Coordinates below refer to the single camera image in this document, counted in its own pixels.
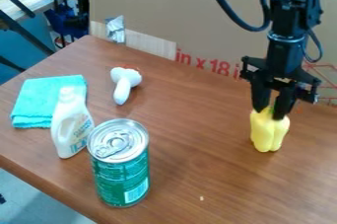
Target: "pull tab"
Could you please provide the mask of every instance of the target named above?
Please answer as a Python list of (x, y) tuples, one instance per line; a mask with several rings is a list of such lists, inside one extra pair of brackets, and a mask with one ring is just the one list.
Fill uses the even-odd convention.
[(129, 136), (126, 133), (113, 132), (108, 134), (102, 141), (103, 145), (97, 150), (96, 155), (99, 158), (112, 156), (129, 146)]

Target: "plastic bottle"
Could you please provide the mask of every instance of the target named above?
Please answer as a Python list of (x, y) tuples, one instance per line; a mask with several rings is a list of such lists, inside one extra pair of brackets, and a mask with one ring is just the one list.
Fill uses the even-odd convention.
[(286, 136), (290, 120), (285, 116), (282, 120), (274, 120), (272, 109), (267, 107), (262, 112), (250, 114), (250, 138), (259, 152), (277, 151), (281, 148)]
[(51, 121), (51, 138), (58, 156), (70, 158), (80, 152), (94, 127), (85, 99), (73, 87), (62, 88)]

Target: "white toy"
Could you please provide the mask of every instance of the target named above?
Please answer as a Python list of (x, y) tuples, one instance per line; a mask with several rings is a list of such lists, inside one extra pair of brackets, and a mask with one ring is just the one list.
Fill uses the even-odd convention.
[(111, 70), (110, 75), (116, 83), (113, 99), (118, 105), (123, 105), (129, 98), (131, 88), (142, 82), (142, 75), (134, 69), (116, 67)]

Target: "can lid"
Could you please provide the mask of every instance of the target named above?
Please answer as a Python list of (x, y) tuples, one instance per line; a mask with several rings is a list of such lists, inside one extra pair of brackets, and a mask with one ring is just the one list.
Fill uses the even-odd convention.
[(140, 155), (148, 142), (148, 132), (142, 124), (131, 119), (114, 119), (92, 131), (88, 150), (99, 160), (122, 163)]

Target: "bottle cap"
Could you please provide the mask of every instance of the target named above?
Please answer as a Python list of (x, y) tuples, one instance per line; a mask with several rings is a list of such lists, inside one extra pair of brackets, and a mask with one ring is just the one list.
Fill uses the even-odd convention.
[(69, 103), (75, 99), (74, 87), (63, 87), (60, 89), (59, 101), (62, 103)]

